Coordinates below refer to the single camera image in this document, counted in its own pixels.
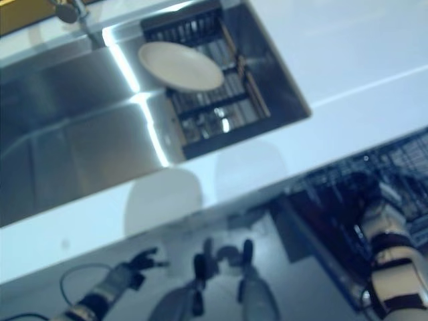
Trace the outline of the right robot hand dark palm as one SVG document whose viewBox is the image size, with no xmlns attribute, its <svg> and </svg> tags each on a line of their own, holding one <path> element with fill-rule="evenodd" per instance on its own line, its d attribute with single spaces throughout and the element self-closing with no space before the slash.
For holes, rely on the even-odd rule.
<svg viewBox="0 0 428 321">
<path fill-rule="evenodd" d="M 350 175 L 350 188 L 361 209 L 366 209 L 382 198 L 381 181 L 367 173 L 352 173 Z"/>
</svg>

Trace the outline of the left robot hand dark palm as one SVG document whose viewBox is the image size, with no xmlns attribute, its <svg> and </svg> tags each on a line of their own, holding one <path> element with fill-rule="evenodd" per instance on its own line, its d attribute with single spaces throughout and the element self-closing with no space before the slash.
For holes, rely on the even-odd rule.
<svg viewBox="0 0 428 321">
<path fill-rule="evenodd" d="M 157 247 L 148 248 L 134 256 L 124 266 L 131 271 L 143 271 L 152 268 L 167 268 L 170 263 L 168 261 L 157 261 L 153 258 L 158 252 Z"/>
</svg>

